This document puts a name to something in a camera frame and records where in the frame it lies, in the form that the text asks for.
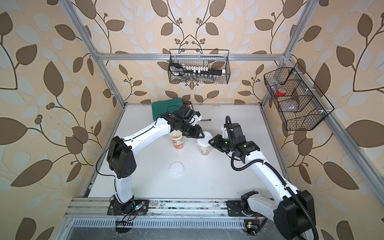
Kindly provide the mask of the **paper milk tea cup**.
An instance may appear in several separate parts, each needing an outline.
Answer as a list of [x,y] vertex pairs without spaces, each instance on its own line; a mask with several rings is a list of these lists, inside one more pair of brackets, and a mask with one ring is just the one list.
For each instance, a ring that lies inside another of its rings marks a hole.
[[174,130],[169,133],[169,137],[177,150],[181,150],[184,147],[184,136],[181,131]]
[[207,156],[212,149],[211,145],[199,145],[200,154],[203,156]]

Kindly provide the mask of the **white plastic cup lid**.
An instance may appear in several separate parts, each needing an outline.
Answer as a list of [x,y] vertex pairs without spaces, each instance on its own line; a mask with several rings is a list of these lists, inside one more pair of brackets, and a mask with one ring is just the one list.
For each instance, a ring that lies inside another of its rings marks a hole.
[[204,133],[204,137],[198,139],[198,145],[202,147],[208,147],[210,146],[209,141],[213,139],[213,136],[209,132],[203,132],[203,133]]

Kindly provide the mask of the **clear plastic lid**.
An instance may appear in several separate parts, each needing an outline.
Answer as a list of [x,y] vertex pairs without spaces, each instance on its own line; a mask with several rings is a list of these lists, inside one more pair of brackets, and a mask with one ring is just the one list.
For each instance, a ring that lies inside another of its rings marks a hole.
[[185,167],[180,162],[174,162],[170,165],[170,174],[173,177],[180,177],[185,171]]

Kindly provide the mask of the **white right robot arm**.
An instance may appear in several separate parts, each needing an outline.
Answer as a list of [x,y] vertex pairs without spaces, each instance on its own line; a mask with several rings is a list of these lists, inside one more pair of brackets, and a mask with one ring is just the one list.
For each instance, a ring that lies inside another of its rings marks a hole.
[[280,234],[287,240],[304,239],[311,230],[313,238],[320,238],[316,227],[315,205],[308,191],[300,191],[286,180],[267,160],[260,147],[247,141],[238,123],[226,116],[223,133],[216,135],[209,144],[231,159],[231,168],[236,172],[252,169],[265,184],[272,199],[257,192],[245,194],[243,211],[246,215],[260,213],[272,220]]

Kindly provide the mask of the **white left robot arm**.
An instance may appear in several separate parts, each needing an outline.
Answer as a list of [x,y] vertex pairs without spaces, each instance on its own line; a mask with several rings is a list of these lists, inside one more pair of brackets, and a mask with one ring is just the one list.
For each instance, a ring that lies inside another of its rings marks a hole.
[[97,174],[114,179],[115,193],[111,204],[114,210],[122,215],[137,212],[143,206],[136,205],[132,190],[132,174],[137,168],[136,156],[157,139],[175,131],[180,131],[183,137],[202,139],[205,137],[198,122],[202,120],[200,112],[186,105],[177,110],[166,111],[158,115],[151,125],[130,136],[114,137],[109,147],[102,153],[98,161],[106,156],[110,172]]

